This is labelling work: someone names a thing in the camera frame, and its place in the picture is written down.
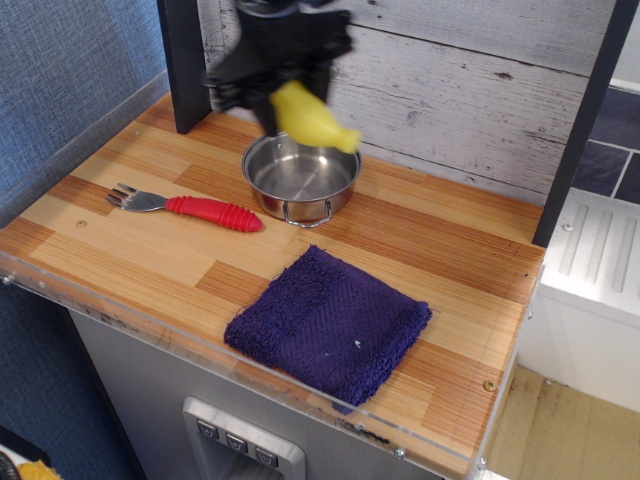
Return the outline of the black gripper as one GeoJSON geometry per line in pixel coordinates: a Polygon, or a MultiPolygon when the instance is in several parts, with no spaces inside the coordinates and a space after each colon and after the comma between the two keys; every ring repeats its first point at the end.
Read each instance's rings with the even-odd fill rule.
{"type": "Polygon", "coordinates": [[[351,13],[326,10],[325,1],[236,1],[240,34],[203,84],[222,110],[250,110],[267,136],[278,134],[269,96],[300,80],[327,102],[333,60],[348,53],[351,13]]]}

